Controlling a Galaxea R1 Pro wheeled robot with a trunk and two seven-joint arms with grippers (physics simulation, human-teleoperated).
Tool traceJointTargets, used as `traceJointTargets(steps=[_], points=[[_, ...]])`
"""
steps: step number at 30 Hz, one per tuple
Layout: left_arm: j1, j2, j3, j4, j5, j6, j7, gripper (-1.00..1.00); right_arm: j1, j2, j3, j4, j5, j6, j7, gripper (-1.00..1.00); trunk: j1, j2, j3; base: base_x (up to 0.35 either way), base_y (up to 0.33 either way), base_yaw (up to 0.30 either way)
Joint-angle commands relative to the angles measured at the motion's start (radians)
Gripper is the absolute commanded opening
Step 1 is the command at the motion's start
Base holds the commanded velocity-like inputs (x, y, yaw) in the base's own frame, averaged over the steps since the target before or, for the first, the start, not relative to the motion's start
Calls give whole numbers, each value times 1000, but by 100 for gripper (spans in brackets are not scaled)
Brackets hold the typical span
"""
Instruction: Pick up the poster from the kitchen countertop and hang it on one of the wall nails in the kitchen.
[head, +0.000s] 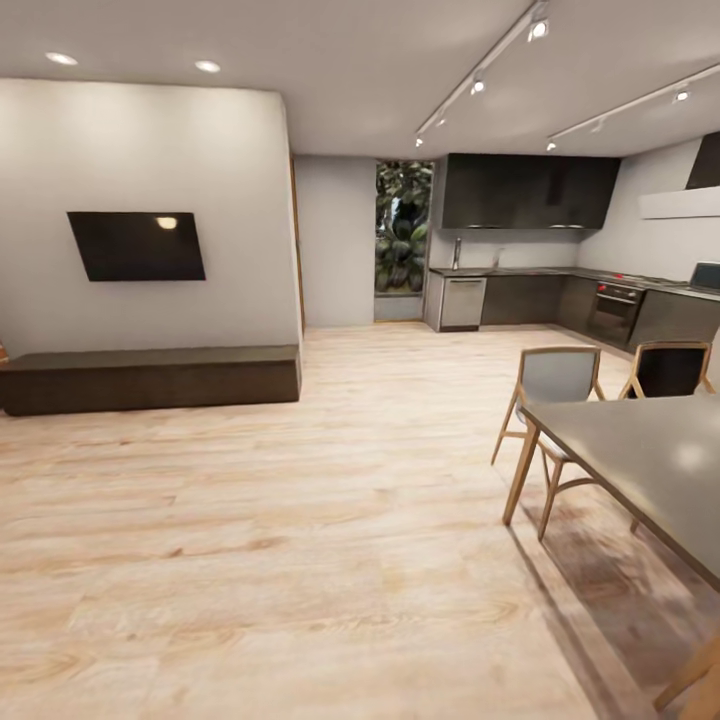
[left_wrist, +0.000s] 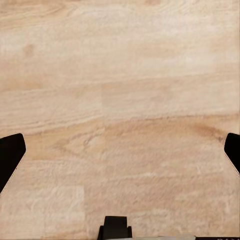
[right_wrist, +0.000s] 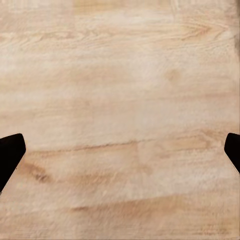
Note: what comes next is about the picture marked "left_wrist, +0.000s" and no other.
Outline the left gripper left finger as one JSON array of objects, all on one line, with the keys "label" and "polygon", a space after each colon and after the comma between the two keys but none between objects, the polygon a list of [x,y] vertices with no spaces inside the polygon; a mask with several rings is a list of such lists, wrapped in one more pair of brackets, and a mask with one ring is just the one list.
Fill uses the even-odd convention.
[{"label": "left gripper left finger", "polygon": [[0,193],[26,153],[23,134],[0,138]]}]

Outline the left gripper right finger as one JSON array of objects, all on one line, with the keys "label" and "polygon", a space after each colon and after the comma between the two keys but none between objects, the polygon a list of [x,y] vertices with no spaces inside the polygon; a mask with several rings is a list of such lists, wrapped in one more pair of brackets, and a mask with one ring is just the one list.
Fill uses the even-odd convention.
[{"label": "left gripper right finger", "polygon": [[224,151],[240,173],[240,135],[235,133],[228,133]]}]

